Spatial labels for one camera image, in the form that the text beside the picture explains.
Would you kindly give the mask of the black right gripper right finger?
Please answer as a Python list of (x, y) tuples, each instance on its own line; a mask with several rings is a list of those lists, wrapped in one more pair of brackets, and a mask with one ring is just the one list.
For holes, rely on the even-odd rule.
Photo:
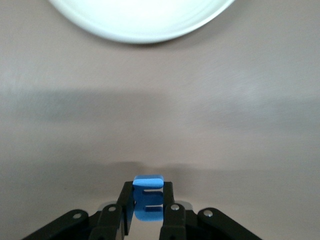
[(173, 183), (165, 182), (163, 186), (163, 224), (160, 240), (186, 240), (186, 209), (176, 203)]

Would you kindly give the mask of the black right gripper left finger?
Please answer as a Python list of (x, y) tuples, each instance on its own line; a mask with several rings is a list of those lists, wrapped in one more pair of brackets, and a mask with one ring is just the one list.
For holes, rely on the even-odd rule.
[(135, 201), (133, 183), (124, 183), (116, 203), (106, 205), (99, 213), (90, 240), (123, 240), (130, 231)]

